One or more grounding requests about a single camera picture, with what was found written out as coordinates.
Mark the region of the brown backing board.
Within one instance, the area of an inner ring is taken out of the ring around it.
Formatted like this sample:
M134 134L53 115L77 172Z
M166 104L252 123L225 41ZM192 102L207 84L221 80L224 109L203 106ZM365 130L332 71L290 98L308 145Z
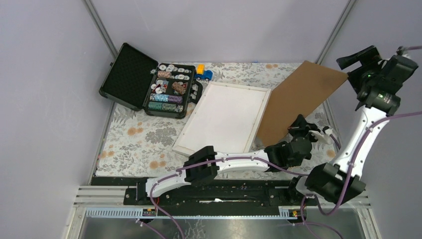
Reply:
M264 146L278 143L298 115L311 114L346 80L344 72L304 61L272 90L257 138Z

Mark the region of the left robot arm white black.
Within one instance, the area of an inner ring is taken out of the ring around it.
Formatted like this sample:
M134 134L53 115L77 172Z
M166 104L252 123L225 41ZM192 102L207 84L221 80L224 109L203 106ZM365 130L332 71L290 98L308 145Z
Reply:
M156 178L148 178L136 184L135 199L141 204L150 204L162 194L183 186L202 186L216 176L234 171L285 172L305 176L289 170L300 166L312 157L312 144L334 143L334 132L329 126L319 129L306 121L303 115L288 127L292 140L281 141L264 149L247 153L216 152L213 146L205 146L189 156L180 168Z

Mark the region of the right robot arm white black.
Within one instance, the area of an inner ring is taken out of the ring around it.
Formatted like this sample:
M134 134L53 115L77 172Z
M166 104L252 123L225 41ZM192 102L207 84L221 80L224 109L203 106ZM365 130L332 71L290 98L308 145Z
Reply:
M365 160L383 127L397 118L401 99L396 93L418 68L409 51L420 49L421 46L400 46L392 57L383 59L371 45L337 58L342 70L360 63L347 73L358 100L354 128L331 162L314 167L308 176L291 180L284 193L288 203L298 205L308 195L342 205L365 190L366 184L361 181Z

